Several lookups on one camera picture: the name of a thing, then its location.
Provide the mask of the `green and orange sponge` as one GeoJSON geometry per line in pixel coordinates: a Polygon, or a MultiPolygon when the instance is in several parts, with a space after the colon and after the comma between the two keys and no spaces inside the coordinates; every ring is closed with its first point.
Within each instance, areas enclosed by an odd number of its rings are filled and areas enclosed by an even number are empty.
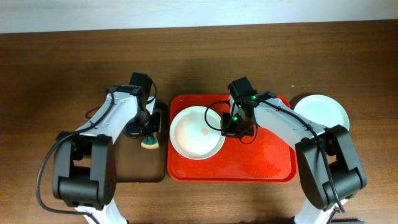
{"type": "Polygon", "coordinates": [[[141,142],[141,147],[144,149],[158,149],[159,141],[155,136],[146,136],[141,142]]]}

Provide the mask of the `white plate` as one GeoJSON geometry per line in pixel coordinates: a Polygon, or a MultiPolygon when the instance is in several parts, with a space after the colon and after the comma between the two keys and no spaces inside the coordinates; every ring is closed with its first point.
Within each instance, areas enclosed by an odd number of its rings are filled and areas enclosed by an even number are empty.
{"type": "Polygon", "coordinates": [[[204,106],[191,106],[179,112],[170,125],[170,142],[183,157],[203,160],[222,148],[220,115],[204,106]]]}

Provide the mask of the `light green plate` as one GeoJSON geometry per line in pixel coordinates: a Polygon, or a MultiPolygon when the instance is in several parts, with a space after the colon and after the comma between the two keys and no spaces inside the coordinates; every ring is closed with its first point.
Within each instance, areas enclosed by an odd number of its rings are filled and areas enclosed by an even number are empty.
{"type": "Polygon", "coordinates": [[[333,98],[325,95],[309,95],[302,98],[294,111],[318,124],[332,128],[337,124],[347,130],[350,128],[349,117],[345,109],[333,98]]]}

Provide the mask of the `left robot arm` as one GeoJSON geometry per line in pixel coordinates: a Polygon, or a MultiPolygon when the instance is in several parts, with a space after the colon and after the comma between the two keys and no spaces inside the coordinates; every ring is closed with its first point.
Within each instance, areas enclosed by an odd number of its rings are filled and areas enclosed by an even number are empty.
{"type": "Polygon", "coordinates": [[[89,223],[127,223],[121,215],[116,190],[115,142],[120,134],[129,138],[150,137],[159,131],[153,114],[155,85],[115,85],[107,90],[98,111],[74,132],[61,132],[52,148],[55,198],[83,215],[89,223]]]}

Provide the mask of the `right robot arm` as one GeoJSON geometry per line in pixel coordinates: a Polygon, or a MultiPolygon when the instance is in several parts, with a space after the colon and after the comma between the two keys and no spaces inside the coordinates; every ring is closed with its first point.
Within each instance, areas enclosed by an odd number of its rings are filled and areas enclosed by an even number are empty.
{"type": "Polygon", "coordinates": [[[305,202],[294,223],[331,223],[343,205],[367,185],[367,178],[349,131],[310,121],[271,92],[231,94],[230,114],[222,135],[241,138],[249,126],[270,131],[296,154],[305,202]]]}

